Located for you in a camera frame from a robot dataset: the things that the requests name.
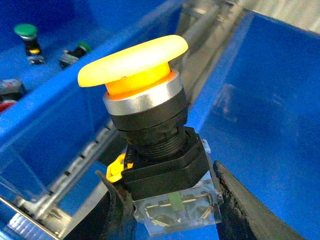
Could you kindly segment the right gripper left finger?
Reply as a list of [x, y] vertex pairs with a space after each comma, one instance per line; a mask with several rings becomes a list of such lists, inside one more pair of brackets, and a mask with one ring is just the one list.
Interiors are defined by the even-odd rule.
[[98, 204], [65, 237], [66, 240], [134, 240], [137, 222], [131, 194], [123, 181], [110, 183], [105, 174], [95, 172], [107, 192]]

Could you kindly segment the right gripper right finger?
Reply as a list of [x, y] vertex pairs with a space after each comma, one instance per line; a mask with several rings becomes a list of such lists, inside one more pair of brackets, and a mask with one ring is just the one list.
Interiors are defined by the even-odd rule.
[[304, 237], [271, 212], [220, 161], [213, 170], [221, 189], [220, 240], [303, 240]]

